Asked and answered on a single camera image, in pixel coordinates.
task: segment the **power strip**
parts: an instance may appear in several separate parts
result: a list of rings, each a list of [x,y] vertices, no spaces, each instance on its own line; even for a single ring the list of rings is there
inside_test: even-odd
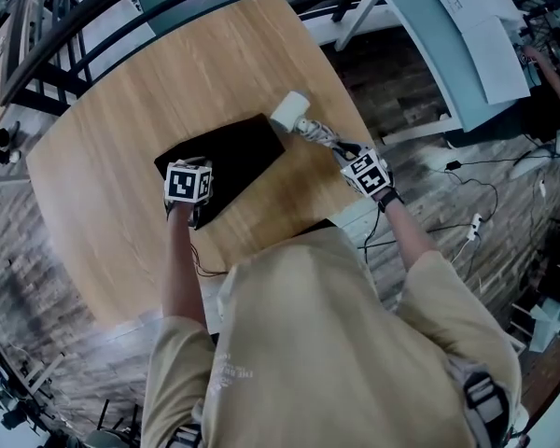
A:
[[[475,216],[473,216],[473,220],[470,223],[469,231],[467,232],[467,239],[469,239],[470,241],[475,240],[475,238],[477,237],[477,231],[482,225],[482,222],[482,215],[479,213],[475,213]]]

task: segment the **light blue desk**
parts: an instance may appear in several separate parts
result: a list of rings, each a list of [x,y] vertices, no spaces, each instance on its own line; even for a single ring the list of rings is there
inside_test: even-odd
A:
[[[361,0],[357,17],[336,41],[341,50],[378,0]],[[440,0],[385,0],[399,18],[436,80],[451,117],[389,135],[386,144],[462,128],[471,131],[512,106],[489,105],[462,35]]]

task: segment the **fiducial marker cube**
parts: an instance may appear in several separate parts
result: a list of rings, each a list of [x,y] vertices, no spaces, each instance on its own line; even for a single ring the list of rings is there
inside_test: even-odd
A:
[[[372,149],[341,169],[349,186],[370,197],[390,185],[390,177],[377,153]]]
[[[183,161],[168,164],[164,183],[165,199],[198,203],[209,198],[211,188],[212,168],[186,164]]]

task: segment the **beige t-shirt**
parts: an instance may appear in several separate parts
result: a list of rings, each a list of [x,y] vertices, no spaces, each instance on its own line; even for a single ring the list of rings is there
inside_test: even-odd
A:
[[[439,252],[410,269],[399,316],[339,229],[264,250],[222,289],[217,348],[200,324],[163,320],[142,446],[165,446],[204,399],[207,447],[471,447],[446,353],[487,364],[518,404],[511,344]]]

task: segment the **wooden floor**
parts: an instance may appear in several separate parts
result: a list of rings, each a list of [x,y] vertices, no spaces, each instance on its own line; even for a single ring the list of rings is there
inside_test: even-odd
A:
[[[401,29],[355,38],[343,54],[330,51],[329,56],[375,136],[415,120],[434,119],[444,109],[427,68]],[[11,117],[21,119],[23,130],[34,134],[25,139],[24,151],[53,121],[29,111]],[[448,161],[507,159],[529,148],[519,138],[451,150],[439,137],[429,137],[380,150],[392,164],[412,212],[425,228],[433,229],[468,223],[475,212],[487,217],[495,204],[489,187],[460,187],[452,176],[441,173]],[[560,162],[515,181],[508,179],[510,168],[511,162],[501,162],[457,171],[463,179],[474,177],[497,187],[498,208],[482,229],[481,245],[468,246],[455,267],[467,278],[473,259],[469,287],[501,323],[507,320],[519,279],[543,240],[549,217],[560,214]],[[0,174],[25,171],[24,161],[0,168]],[[547,200],[538,191],[533,196],[538,178],[545,180]],[[363,202],[336,220],[362,244],[375,216],[369,202]],[[452,258],[465,232],[452,229],[433,235],[444,255]],[[371,242],[385,240],[391,240],[391,234],[381,219]],[[109,332],[98,329],[54,252],[30,185],[0,189],[0,261],[4,259],[12,261],[11,268],[0,272],[0,340],[7,352],[18,361],[28,356],[50,361],[61,351],[67,355],[52,376],[51,411],[60,420],[55,425],[86,435],[97,424],[106,398],[112,400],[107,426],[121,416],[130,420],[133,404],[142,404],[158,315]],[[378,292],[389,300],[404,276],[395,245],[371,249],[369,262]]]

